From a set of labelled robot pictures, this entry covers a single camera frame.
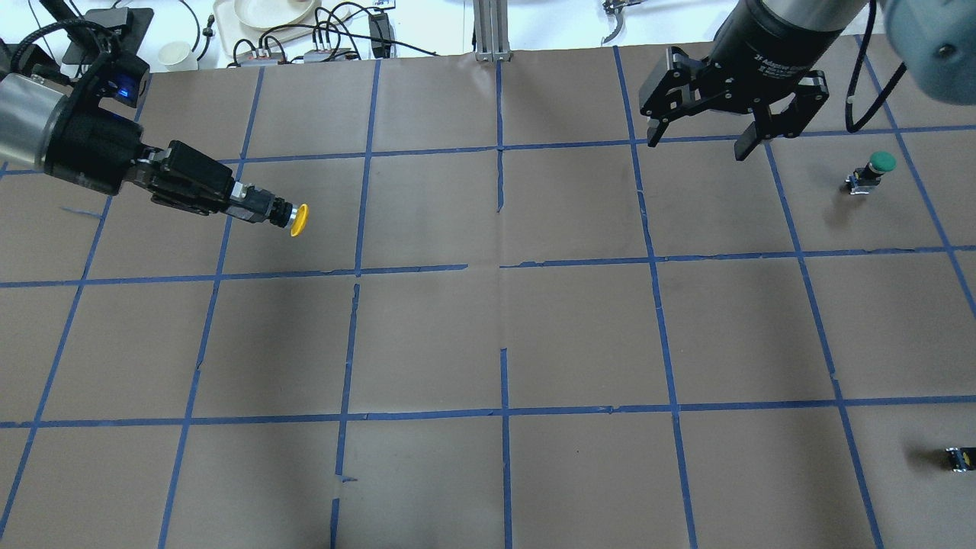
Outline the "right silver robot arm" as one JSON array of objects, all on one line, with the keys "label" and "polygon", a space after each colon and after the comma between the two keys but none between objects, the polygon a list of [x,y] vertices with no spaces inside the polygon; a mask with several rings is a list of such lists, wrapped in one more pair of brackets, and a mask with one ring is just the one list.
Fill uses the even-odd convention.
[{"label": "right silver robot arm", "polygon": [[[848,132],[861,131],[906,75],[932,100],[974,103],[972,1],[739,1],[707,56],[695,59],[671,46],[642,84],[639,112],[647,120],[647,145],[658,146],[670,124],[703,111],[752,116],[735,142],[736,160],[764,140],[800,136],[830,97],[827,77],[816,65],[861,11],[868,20],[845,91]],[[900,62],[855,117],[856,90],[879,17]]]}]

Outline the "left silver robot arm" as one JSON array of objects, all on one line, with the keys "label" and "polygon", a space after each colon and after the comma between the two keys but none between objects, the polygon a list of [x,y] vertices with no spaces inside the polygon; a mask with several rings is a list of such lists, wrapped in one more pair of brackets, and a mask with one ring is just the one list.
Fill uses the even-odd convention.
[{"label": "left silver robot arm", "polygon": [[143,126],[101,107],[100,98],[60,93],[27,76],[2,77],[2,159],[115,197],[130,183],[157,204],[207,216],[253,194],[230,167],[180,140],[143,142]]}]

